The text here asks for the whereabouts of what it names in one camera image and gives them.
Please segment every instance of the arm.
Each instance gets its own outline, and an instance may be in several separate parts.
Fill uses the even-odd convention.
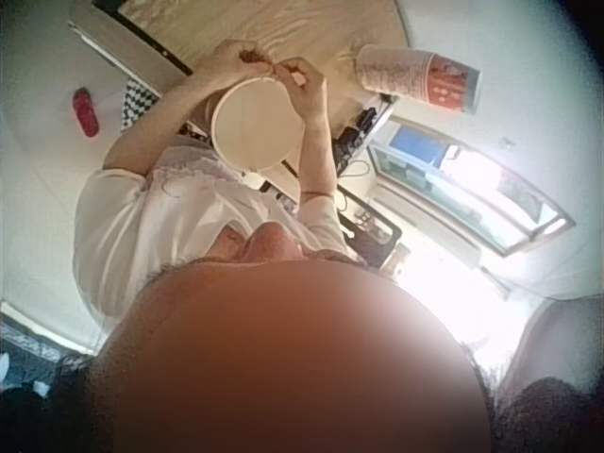
[[[268,61],[252,42],[223,42],[193,75],[164,95],[119,138],[107,154],[103,169],[123,169],[146,176],[206,97],[245,78],[270,74]]]
[[[306,127],[300,154],[300,203],[317,196],[333,197],[337,176],[327,118],[327,80],[305,59],[282,61],[276,71]],[[292,73],[301,74],[305,83],[298,85]]]

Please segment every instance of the white shirt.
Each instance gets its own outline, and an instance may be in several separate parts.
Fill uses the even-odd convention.
[[[197,157],[163,164],[171,153]],[[198,156],[169,148],[149,178],[106,170],[88,179],[75,214],[74,275],[104,330],[122,320],[150,273],[203,257],[227,225],[247,238],[262,223],[279,222],[310,249],[346,254],[333,199],[313,198],[293,217],[273,196],[236,176],[221,178],[218,162]]]

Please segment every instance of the red and white cup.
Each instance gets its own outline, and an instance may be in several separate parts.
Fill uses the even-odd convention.
[[[357,56],[356,69],[367,90],[476,112],[481,72],[455,60],[422,50],[366,45]]]

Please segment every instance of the desk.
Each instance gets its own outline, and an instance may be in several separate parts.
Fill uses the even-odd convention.
[[[182,82],[189,68],[226,38],[258,41],[275,59],[303,56],[327,76],[334,137],[376,101],[356,80],[356,52],[367,43],[407,45],[394,0],[130,0],[119,14],[101,10],[91,0],[75,0],[70,26],[159,96]],[[287,161],[297,170],[299,150]],[[277,165],[261,175],[292,199],[299,198],[297,180],[285,167]]]

